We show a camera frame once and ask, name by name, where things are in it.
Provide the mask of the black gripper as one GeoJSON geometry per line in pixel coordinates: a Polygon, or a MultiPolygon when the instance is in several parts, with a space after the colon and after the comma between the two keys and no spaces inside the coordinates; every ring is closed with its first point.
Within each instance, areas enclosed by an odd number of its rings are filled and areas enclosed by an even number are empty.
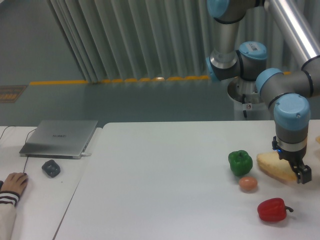
{"type": "Polygon", "coordinates": [[[280,160],[284,159],[289,162],[298,184],[312,181],[312,169],[303,162],[303,157],[307,152],[307,138],[298,143],[287,143],[274,136],[272,149],[278,153],[280,160]]]}

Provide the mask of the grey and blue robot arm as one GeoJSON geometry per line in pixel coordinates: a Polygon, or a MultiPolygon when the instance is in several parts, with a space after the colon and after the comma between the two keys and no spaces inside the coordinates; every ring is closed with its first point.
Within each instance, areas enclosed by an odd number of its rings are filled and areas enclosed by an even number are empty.
{"type": "Polygon", "coordinates": [[[217,43],[206,59],[213,81],[239,77],[254,82],[275,123],[272,148],[288,161],[297,182],[312,180],[312,170],[303,158],[307,151],[311,118],[308,98],[320,93],[320,43],[310,25],[290,0],[209,0],[209,14],[218,24],[217,43]],[[300,70],[285,75],[267,68],[263,44],[249,41],[235,49],[240,21],[249,9],[263,7],[270,13],[294,55],[300,70]]]}

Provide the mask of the forearm in striped cuff sleeve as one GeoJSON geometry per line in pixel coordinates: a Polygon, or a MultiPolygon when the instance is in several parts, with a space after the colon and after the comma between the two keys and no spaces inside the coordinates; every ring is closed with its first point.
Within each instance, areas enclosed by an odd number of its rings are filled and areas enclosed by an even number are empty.
{"type": "Polygon", "coordinates": [[[13,191],[0,192],[0,239],[10,240],[16,219],[16,204],[20,195],[13,191]]]}

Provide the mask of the person's hand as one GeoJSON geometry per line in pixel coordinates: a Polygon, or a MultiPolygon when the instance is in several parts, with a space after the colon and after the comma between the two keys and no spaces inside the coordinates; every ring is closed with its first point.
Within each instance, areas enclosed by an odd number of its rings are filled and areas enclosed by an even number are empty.
{"type": "Polygon", "coordinates": [[[26,173],[23,172],[13,172],[8,175],[8,177],[3,182],[0,192],[1,193],[14,193],[17,196],[21,197],[26,188],[23,188],[22,181],[23,175],[26,173]]]}

